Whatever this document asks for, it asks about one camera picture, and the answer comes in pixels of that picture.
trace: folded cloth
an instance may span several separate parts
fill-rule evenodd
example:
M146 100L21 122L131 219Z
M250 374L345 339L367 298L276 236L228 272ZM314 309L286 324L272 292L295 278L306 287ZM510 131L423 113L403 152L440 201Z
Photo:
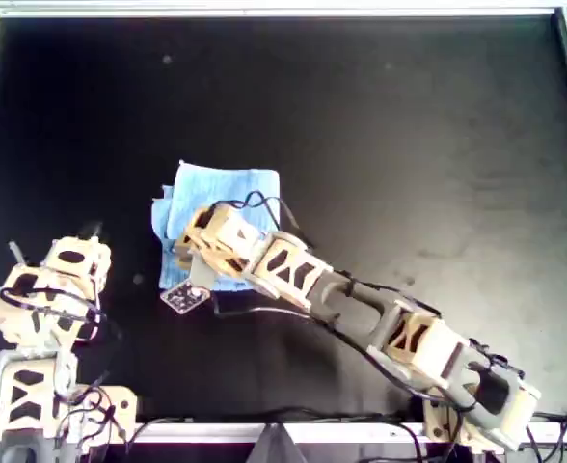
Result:
M180 161L176 171L175 186L163 185L163 198L153 200L151 209L152 229L161 240L163 253L159 287L170 289L186 280L189 273L176 264L175 241L200 207L220 200L240 200L251 191L258 190L265 197L280 196L280 176L268 170L227 171L195 166ZM280 205L269 203L279 221ZM245 207L240 214L254 227L263 232L276 229L266 207ZM252 287L246 282L230 277L219 277L214 290L242 291Z

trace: wire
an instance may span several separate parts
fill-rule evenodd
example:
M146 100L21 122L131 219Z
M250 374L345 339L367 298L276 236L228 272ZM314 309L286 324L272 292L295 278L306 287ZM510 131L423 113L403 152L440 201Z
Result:
M33 311L33 312L38 312L38 313L44 313L46 315L59 316L60 318L66 318L68 320L77 321L77 322L80 322L80 323L93 323L93 321L88 319L86 316L80 316L80 315L74 315L72 313L55 311L54 309L51 309L49 306L35 306L33 304L29 304L29 303L26 303L26 302L15 300L12 297L8 296L8 294L10 294L11 296L18 296L18 297L27 296L27 294L18 295L14 292L14 289L12 287L0 288L0 299L3 302L5 302L7 304L11 304L12 306L17 307L19 309L24 309L26 311Z
M420 452L419 438L417 438L417 435L415 434L415 432L412 429L410 429L405 424L401 424L401 423L391 423L391 425L400 427L401 429L406 431L408 434L410 434L410 436L412 437L412 441L414 442L414 445L415 445L415 453L416 453L417 456L415 458L396 458L396 457L381 456L381 457L377 457L377 458L366 458L366 459L361 460L359 463L379 463L379 462L389 462L389 461L400 461L400 462L411 461L411 462L422 463L423 461L430 461L428 459L428 457L422 456L422 454Z
M390 371L385 369L382 366L382 364L380 364L380 362L378 362L373 356L371 356L369 353L367 353L367 351L365 351L362 347L360 347L354 340L352 340L346 334L341 333L341 331L338 331L333 326L329 325L328 323L326 323L322 320L319 320L317 318L312 318L311 320L316 325L318 325L319 327L323 328L324 330L326 330L327 332L329 332L330 334L335 336L338 340L340 340L344 344L346 344L349 347L352 347L354 350L356 350L359 354L361 354L361 356L365 360L367 360L374 368L376 368L378 370L378 372L380 372L380 374L382 374L385 378L387 378L389 381L391 381L394 384L394 386L396 386L397 388L409 393L410 395L421 398L423 400L429 400L433 403L446 404L446 405L449 405L456 410L460 409L460 407L457 404L455 404L454 402L452 402L451 400L449 400L445 397L437 396L437 395L431 395L431 394L424 393L424 392L416 390L415 388L410 386L408 383L404 382L403 380L401 380L397 376L393 375Z
M252 200L252 197L254 195L259 197L259 201L257 203L252 204L251 200ZM209 211L208 211L208 216L209 217L212 216L212 214L215 210L215 207L218 204L228 204L228 205L231 205L232 207L234 207L235 209L239 209L239 210L244 209L245 207L249 207L251 209L254 209L254 208L257 208L257 207L264 206L266 208L266 210L268 211L268 214L271 216L271 220L275 224L275 227L277 228L277 230L281 230L282 225L281 225L280 221L277 219L275 213L273 212L273 209L268 204L269 201L279 202L279 204L283 208L283 212L285 213L287 220L290 222L290 225L294 229L294 234L296 234L299 238L301 238L303 241L305 241L308 244L308 246L310 246L311 248L314 248L315 246L313 245L311 240L309 240L309 238L301 230L301 227L299 226L299 223L296 220L296 217L294 217L294 214L292 213L292 209L290 209L290 207L287 205L287 203L282 198L279 198L277 196L265 197L264 194L259 190L250 191L248 193L248 195L245 197L245 201L221 200L221 201L217 201L217 202L213 203L211 205Z
M536 457L537 463L543 463L543 458L541 457L541 452L538 449L538 444L534 440L534 436L532 435L532 431L530 431L530 426L526 426L526 434L530 440L530 446L532 447L532 451L534 451L534 456Z
M131 436L131 439L129 439L127 441L127 444L125 446L125 457L123 459L123 461L129 461L129 453L131 452L131 450L133 449L134 444L136 443L136 439L138 439L138 437L140 437L140 435L145 432L145 430L151 426L152 424L157 424L160 422L183 422L183 419L180 418L156 418L154 420L150 420L149 422L145 422L144 424L142 424L137 430L136 432L134 432L133 436Z
M19 296L20 297L28 297L29 295L32 295L32 294L41 294L41 293L47 294L47 295L55 295L55 296L57 296L57 295L66 296L66 297L69 297L69 298L71 298L75 301L80 302L81 304L84 304L91 311L91 313L94 313L95 315L99 316L101 318L101 320L105 321L106 325L108 327L110 327L111 332L114 334L114 337L116 338L115 352L110 356L110 359L108 361L108 365L106 366L105 370L96 378L96 380L82 394L80 394L78 397L75 397L74 399L67 399L66 397L59 396L59 399L63 403L67 403L71 406L76 406L76 405L79 405L80 403L82 403L84 398L93 389L100 386L103 383L103 381L110 374L110 366L114 363L114 360L117 358L117 356L121 352L122 331L121 331L121 328L119 327L119 325L117 325L117 323L115 323L111 318L109 318L107 316L107 313L102 311L101 308L98 307L96 304L94 304L91 301L84 299L84 298L82 298L82 297L80 297L76 294L72 294L70 292L63 291L62 289L56 289L56 288L53 288L53 287L32 288L32 289L29 289L28 291L25 291L23 294L19 294ZM1 300L4 301L4 302L7 302L8 304L13 305L14 307L19 307L20 309L24 309L24 310L30 310L30 311L34 311L34 312L59 316L61 318L66 318L66 319L81 322L81 323L93 323L97 326L100 325L100 322L95 323L92 317L79 316L79 315L74 315L72 313L65 313L65 312L61 312L61 311L56 311L56 310L51 309L50 307L47 307L47 306L35 306L33 304L28 304L28 303L24 303L24 302L21 302L21 301L17 301L15 299L13 299L12 297L8 296L7 294L10 294L12 296L18 296L18 294L15 294L14 289L11 288L11 287L3 287L3 288L0 289Z
M59 422L59 425L56 429L56 434L55 437L56 439L60 439L61 438L61 431L63 430L63 425L65 424L65 421L67 421L71 416L73 415L77 415L78 413L89 413L89 412L93 412L94 410L96 410L99 405L101 405L101 401L103 400L103 394L102 394L102 390L101 389L95 389L95 391L99 394L99 398L97 400L97 403L93 405L93 407L91 408L79 408L79 409L75 409L75 410L71 410L70 412L67 412L65 414L65 416L63 417L63 419Z
M305 320L311 320L309 315L305 315L303 313L298 313L291 309L280 309L279 307L253 307L248 309L247 311L234 311L234 312L219 312L219 306L215 306L215 315L219 318L229 318L233 316L244 315L246 313L256 313L256 312L273 312L273 313L285 313L287 315L294 315L298 316L299 318L303 318Z
M326 323L322 320L319 320L317 318L314 318L310 315L307 315L305 313L298 313L298 312L293 311L293 310L285 310L285 309L280 309L280 308L275 308L275 307L269 307L269 308L259 307L259 308L248 309L247 311L235 311L233 313L226 313L223 316L222 316L221 313L219 313L219 310L216 309L215 314L220 316L220 317L231 317L231 316L244 315L244 314L253 313L253 312L284 313L284 314L293 315L293 316L296 316L296 317L299 317L299 318L303 318L305 320L311 320L317 326L326 330L328 333L335 336L341 342L343 342L344 344L346 344L349 347L352 347L354 350L356 350L359 354L361 354L363 356L363 358L365 360L367 360L374 368L376 368L380 372L380 374L382 374L385 378L387 378L389 381L391 381L394 384L394 386L396 386L397 388L402 389L403 391L405 391L405 392L407 392L407 393L409 393L409 394L411 394L415 397L421 398L423 400L430 400L431 402L434 402L434 403L446 404L446 405L451 406L455 410L461 409L457 404L455 404L454 402L452 402L451 400L449 400L447 398L444 398L442 396L427 394L427 393L416 390L415 388L413 388L412 386L410 386L406 382L402 381L400 378L393 375L390 371L385 369L375 358L373 358L370 354L368 354L362 347L360 347L350 337L348 337L344 333L341 333L341 331L338 331L337 329L335 329L330 324L328 324L328 323Z
M556 413L547 413L547 412L535 412L534 417L542 418L544 420L548 420L549 422L559 422L560 424L560 434L558 435L557 441L555 445L552 447L552 450L547 454L545 458L542 458L543 463L547 463L552 458L554 458L555 454L560 451L560 459L558 461L562 461L564 459L564 437L566 436L567 432L567 414L565 415L558 415ZM530 446L534 449L534 445L532 444L532 439L530 439Z
M457 412L457 421L455 422L455 428L450 435L450 442L448 443L448 447L446 448L445 454L442 456L442 463L446 463L448 458L452 454L453 450L455 449L455 445L457 444L457 437L461 432L461 428L464 424L464 417L461 412Z

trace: blue cloth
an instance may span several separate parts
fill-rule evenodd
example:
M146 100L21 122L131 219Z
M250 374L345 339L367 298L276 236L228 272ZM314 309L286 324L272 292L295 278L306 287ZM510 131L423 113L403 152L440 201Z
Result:
M169 289L186 280L188 272L176 264L175 241L199 207L209 206L220 200L241 200L250 191L259 190L264 196L280 196L280 176L275 171L239 170L225 171L195 166L180 161L176 172L175 186L163 185L163 198L153 200L151 210L152 229L161 240L163 253L159 287ZM278 202L270 202L273 213L280 217ZM240 210L241 215L263 232L276 229L273 219L265 207ZM252 287L246 282L229 277L217 279L214 290L242 291Z

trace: black cable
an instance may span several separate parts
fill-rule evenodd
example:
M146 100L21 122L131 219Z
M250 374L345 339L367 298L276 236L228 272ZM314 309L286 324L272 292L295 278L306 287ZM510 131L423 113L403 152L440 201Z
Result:
M17 301L15 299L13 299L12 297L8 296L8 294L10 294L11 296L17 296L17 297L28 297L29 295L32 295L32 294L46 294L46 295L54 295L54 296L62 295L62 296L65 296L65 297L69 297L69 298L85 305L89 309L89 311L90 311L89 313L97 315L97 316L100 317L100 321L95 322L95 318L93 316L79 316L79 315L74 315L74 314L71 314L71 313L56 311L54 309L51 309L48 306L35 306L33 304L28 304L28 303L24 303L24 302L21 302L21 301ZM58 398L63 403L67 403L71 406L79 405L80 403L82 403L84 398L91 391L93 391L98 386L100 386L103 383L103 381L108 377L108 375L110 374L110 366L114 363L114 360L117 358L117 356L121 352L122 331L121 331L121 328L119 327L119 325L117 325L117 323L115 323L111 318L109 318L107 313L102 311L93 302L91 302L88 299L85 299L83 297L80 297L76 294L72 294L70 292L63 291L62 289L56 289L56 288L53 288L53 287L32 288L32 289L29 289L28 291L24 291L23 293L19 293L19 294L15 293L14 289L11 288L11 287L3 287L3 288L0 289L0 298L1 298L2 301L6 302L8 304L11 304L14 307L18 307L20 309L34 311L34 312L38 312L38 313L45 313L45 314L54 315L54 316L59 316L61 318L66 318L66 319L69 319L69 320L72 320L72 321L77 321L77 322L80 322L80 323L92 323L92 324L99 326L101 324L101 321L105 321L105 324L110 328L111 332L113 333L114 337L116 338L115 352L110 356L110 359L108 361L108 365L106 366L104 371L78 397L75 397L73 399L68 399L67 397L62 397L62 396L58 395Z
M346 334L341 333L341 331L338 331L337 329L333 328L333 326L331 326L330 324L328 324L328 323L326 323L322 320L319 320L317 318L312 318L311 320L316 325L320 326L321 328L326 330L328 333L335 336L338 340L340 340L344 344L346 344L349 347L352 347L354 350L356 350L359 354L361 354L361 356L366 361L368 361L374 368L376 368L378 370L378 372L380 372L380 374L382 374L385 378L387 378L397 388L409 393L410 395L413 395L414 397L418 397L418 398L421 398L423 400L429 400L432 403L442 403L442 404L448 405L448 406L450 406L450 407L452 407L456 410L460 409L460 407L458 407L454 402L452 402L451 400L449 400L445 397L437 396L437 395L431 395L431 394L428 394L428 393L418 391L415 388L413 388L412 386L410 386L408 383L399 379L398 377L393 375L390 371L385 369L382 366L382 364L380 364L380 362L378 362L375 358L373 358L373 356L371 356L369 353L367 353L366 350L364 350L362 347L360 347L349 336L347 336Z
M446 463L448 461L448 458L455 449L455 446L457 445L457 437L459 436L459 433L461 432L461 428L463 425L464 425L464 417L461 412L457 412L457 421L455 422L455 428L453 429L452 434L450 435L450 442L448 443L448 447L446 448L445 453L442 456L442 460L441 460L442 463Z
M526 426L526 434L530 440L530 446L532 447L532 451L534 452L534 456L536 457L536 463L543 463L543 458L541 457L541 452L538 449L538 444L534 440L534 436L532 435L532 431L530 431L530 426Z
M279 309L279 308L273 308L273 309L274 309L273 312L282 312L282 310ZM244 314L251 313L251 312L252 312L251 309L249 309L245 312L237 311L237 312L234 312L234 313L227 313L226 317L244 315ZM410 395L413 395L413 396L418 397L418 398L423 399L423 400L429 400L433 403L442 403L442 404L445 404L445 405L452 407L455 410L469 411L468 409L461 409L461 407L459 407L457 404L455 404L454 402L452 402L448 398L445 398L445 397L442 397L442 396L437 396L437 395L431 395L431 394L424 393L422 391L416 390L415 388L413 388L412 386L410 386L409 384L407 384L403 380L401 380L398 377L396 377L395 375L393 375L390 371L385 369L382 366L382 364L380 364L380 362L378 362L373 356L371 356L369 353L367 353L354 340L352 340L350 337L348 337L344 333L341 333L341 331L338 331L337 329L335 329L329 323L322 321L320 319L308 316L306 313L298 313L298 312L293 311L293 310L285 310L284 313L290 314L290 315L295 315L295 316L298 316L298 317L303 318L303 319L310 319L317 326L326 330L328 333L335 336L337 339L342 341L344 344L346 344L349 347L352 347L354 350L356 350L359 354L361 354L363 356L363 358L365 360L367 360L374 368L376 368L378 370L378 372L380 372L380 374L382 374L391 383L393 383L395 387L409 393Z
M129 453L133 449L133 446L136 443L136 439L138 439L138 437L140 437L140 435L143 432L145 432L145 430L149 426L151 426L152 424L160 423L160 422L183 422L183 419L180 419L180 418L156 418L154 420L150 420L149 422L145 422L144 424L142 424L136 430L136 432L134 432L133 436L131 436L131 439L129 439L127 441L127 445L125 446L125 457L124 457L123 461L125 461L125 462L129 461Z
M560 424L560 434L558 435L558 439L555 442L555 445L552 447L552 450L547 454L545 458L542 458L543 463L549 462L552 458L554 458L555 454L560 451L560 459L558 461L562 461L564 459L564 437L566 436L567 432L567 414L559 415L556 413L547 413L547 412L535 412L535 418L542 418L544 420L548 420L549 422L559 422Z
M13 299L12 297L8 296L8 294L10 294L11 296L26 297L26 296L28 296L28 293L16 294L12 287L0 288L0 299L3 302L5 302L7 304L11 304L12 306L17 307L19 309L24 309L26 311L33 311L33 312L38 312L38 313L44 313L46 315L59 316L61 318L66 318L66 319L71 320L71 321L77 321L79 323L93 323L93 321L88 319L86 316L79 316L79 315L74 315L72 313L55 311L54 309L50 308L49 306L35 306L33 304L29 304L29 303L26 303L26 302L17 301L15 299Z
M254 195L259 197L259 201L257 203L252 204L251 200L252 200L252 197ZM285 213L285 216L286 216L288 222L290 223L290 225L294 229L293 234L297 235L308 246L310 246L311 248L314 248L315 246L313 245L311 240L309 240L309 238L301 230L301 227L299 226L299 223L297 222L296 217L294 217L294 214L292 213L292 210L287 205L287 203L282 198L279 198L277 196L265 197L264 194L259 190L250 191L247 194L247 196L245 197L244 201L241 201L241 200L220 200L220 201L213 203L211 205L210 209L208 210L208 217L212 217L212 214L215 210L215 207L218 204L228 204L228 205L231 205L232 207L234 207L235 209L239 209L239 210L244 209L245 207L249 207L251 209L254 209L254 208L257 208L257 207L264 206L266 208L266 210L268 211L268 214L271 216L271 220L275 224L275 227L277 228L277 230L281 230L282 225L281 225L280 221L277 219L277 217L275 216L273 209L268 204L269 201L279 202L279 204L283 208L283 212Z
M56 429L56 434L55 434L55 438L57 440L61 439L61 431L63 430L63 425L65 424L65 421L67 421L70 417L72 417L73 415L77 415L78 413L89 413L89 412L93 412L94 410L97 409L97 407L99 407L99 405L101 405L101 401L103 400L103 394L101 393L100 389L95 389L95 391L99 394L99 397L97 399L97 403L94 404L91 408L78 408L75 410L71 410L70 412L67 412L65 414L65 416L61 419L61 421L59 422L59 425L57 426Z

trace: robotic arm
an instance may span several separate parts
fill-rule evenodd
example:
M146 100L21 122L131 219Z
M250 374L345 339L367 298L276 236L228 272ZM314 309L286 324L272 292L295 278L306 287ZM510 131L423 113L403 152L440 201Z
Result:
M106 320L98 301L110 249L96 236L65 237L41 265L18 260L0 288L0 330L16 344L0 352L0 463L73 463L91 447L126 442L136 395L77 384L71 352Z
M334 271L290 233L262 235L232 204L198 210L175 251L190 276L162 298L179 313L207 300L218 275L243 279L353 340L392 382L427 398L425 427L435 441L443 442L454 431L458 442L475 452L516 450L521 444L540 393L506 359L458 335L414 300L391 298ZM352 333L339 321L329 307L335 292L378 312L380 319L370 333ZM451 415L463 419L460 429L449 425L456 422Z
M461 337L414 299L389 297L335 271L290 233L262 234L226 203L197 211L175 251L190 276L162 299L179 313L208 300L218 275L244 279L345 337L395 385L424 398L431 439L455 434L475 452L514 450L522 442L540 393L505 359ZM0 352L0 463L75 462L93 447L123 444L134 434L136 395L101 386L103 378L77 384L71 351L107 321L98 300L110 264L110 249L96 236L65 237L53 242L41 265L18 259L0 288L0 330L15 344ZM329 306L336 292L377 311L369 333L340 321Z

